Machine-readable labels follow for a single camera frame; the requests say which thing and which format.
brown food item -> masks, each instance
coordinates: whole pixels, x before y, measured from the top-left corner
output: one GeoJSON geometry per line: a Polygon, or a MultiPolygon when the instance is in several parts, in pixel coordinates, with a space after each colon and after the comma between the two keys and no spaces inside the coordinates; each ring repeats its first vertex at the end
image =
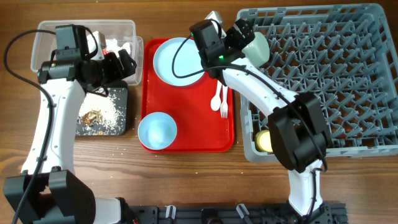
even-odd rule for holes
{"type": "Polygon", "coordinates": [[[102,115],[101,110],[94,110],[92,109],[87,114],[82,117],[83,123],[92,126],[94,123],[101,123],[102,122],[102,115]]]}

yellow object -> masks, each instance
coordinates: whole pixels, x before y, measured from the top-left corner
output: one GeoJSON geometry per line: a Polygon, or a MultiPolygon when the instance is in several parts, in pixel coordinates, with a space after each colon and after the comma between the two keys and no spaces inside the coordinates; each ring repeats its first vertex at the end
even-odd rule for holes
{"type": "Polygon", "coordinates": [[[256,143],[256,149],[259,152],[268,152],[272,153],[271,146],[271,136],[268,130],[260,131],[256,134],[256,139],[254,142],[256,143]]]}

tray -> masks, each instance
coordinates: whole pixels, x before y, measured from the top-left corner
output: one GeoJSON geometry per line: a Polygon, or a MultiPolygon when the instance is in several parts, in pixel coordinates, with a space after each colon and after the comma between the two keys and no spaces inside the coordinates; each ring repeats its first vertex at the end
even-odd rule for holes
{"type": "MultiPolygon", "coordinates": [[[[264,74],[318,96],[333,140],[327,157],[398,154],[398,60],[380,5],[242,9],[237,18],[251,21],[269,41],[264,74]]],[[[246,158],[275,161],[254,147],[267,119],[243,96],[241,122],[246,158]]]]}
{"type": "Polygon", "coordinates": [[[176,87],[163,82],[154,71],[153,58],[166,40],[151,40],[144,49],[141,119],[153,112],[167,113],[177,124],[177,137],[163,150],[143,148],[153,153],[227,151],[235,139],[232,90],[228,90],[228,119],[222,119],[220,111],[210,108],[217,80],[204,74],[189,86],[176,87]]]}

blue cup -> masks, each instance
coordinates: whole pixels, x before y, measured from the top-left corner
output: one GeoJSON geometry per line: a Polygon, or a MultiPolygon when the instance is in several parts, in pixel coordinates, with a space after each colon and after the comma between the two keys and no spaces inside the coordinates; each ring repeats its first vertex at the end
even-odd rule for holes
{"type": "Polygon", "coordinates": [[[138,126],[138,138],[148,149],[165,149],[173,143],[176,136],[177,125],[166,113],[148,114],[138,126]]]}

wooden tabletop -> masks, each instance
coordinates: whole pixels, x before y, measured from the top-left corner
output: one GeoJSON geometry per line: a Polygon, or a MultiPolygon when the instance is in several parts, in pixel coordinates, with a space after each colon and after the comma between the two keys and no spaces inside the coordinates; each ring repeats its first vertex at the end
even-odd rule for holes
{"type": "MultiPolygon", "coordinates": [[[[185,37],[188,28],[211,10],[219,11],[225,26],[229,27],[237,12],[249,7],[368,1],[20,2],[0,6],[0,52],[4,52],[6,44],[14,36],[37,28],[44,20],[132,19],[136,23],[137,34],[146,43],[160,37],[185,37]]],[[[379,4],[384,7],[397,45],[398,2],[379,1],[379,4]]],[[[34,35],[19,40],[9,54],[9,65],[16,73],[36,80],[36,74],[30,70],[33,41],[34,35]]],[[[19,175],[26,160],[39,113],[39,91],[16,80],[4,70],[3,64],[0,65],[0,88],[2,188],[6,177],[19,175]]],[[[137,138],[137,125],[141,119],[141,86],[129,90],[136,102],[134,110],[137,119],[134,119],[126,135],[76,138],[75,141],[76,176],[92,189],[96,197],[124,197],[130,205],[160,207],[170,204],[260,205],[286,202],[289,196],[287,171],[278,162],[254,164],[244,157],[239,94],[234,94],[236,140],[228,152],[155,155],[143,150],[137,138]]],[[[321,176],[322,197],[346,203],[350,223],[398,223],[398,157],[329,158],[327,161],[330,170],[321,176]]],[[[0,223],[10,223],[13,215],[7,200],[0,196],[0,223]]]]}

